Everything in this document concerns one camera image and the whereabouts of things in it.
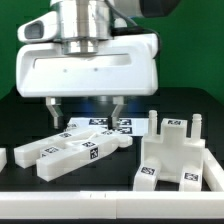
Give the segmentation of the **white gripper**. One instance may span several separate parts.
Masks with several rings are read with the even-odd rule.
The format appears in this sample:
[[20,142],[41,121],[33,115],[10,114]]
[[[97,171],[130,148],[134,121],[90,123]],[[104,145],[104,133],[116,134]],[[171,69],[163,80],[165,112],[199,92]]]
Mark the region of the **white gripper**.
[[51,11],[18,28],[24,43],[16,58],[16,86],[24,97],[47,97],[55,129],[61,127],[61,99],[116,96],[111,114],[119,127],[123,96],[151,95],[158,88],[156,34],[111,36],[106,14],[82,20]]

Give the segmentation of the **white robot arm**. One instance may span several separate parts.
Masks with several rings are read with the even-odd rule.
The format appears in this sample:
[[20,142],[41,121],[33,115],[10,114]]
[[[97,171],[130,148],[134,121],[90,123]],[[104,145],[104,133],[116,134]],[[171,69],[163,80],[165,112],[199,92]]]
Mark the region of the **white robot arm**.
[[133,19],[167,16],[180,1],[51,0],[48,13],[18,28],[18,92],[45,98],[55,128],[63,97],[110,97],[109,126],[117,128],[126,96],[158,89],[159,34]]

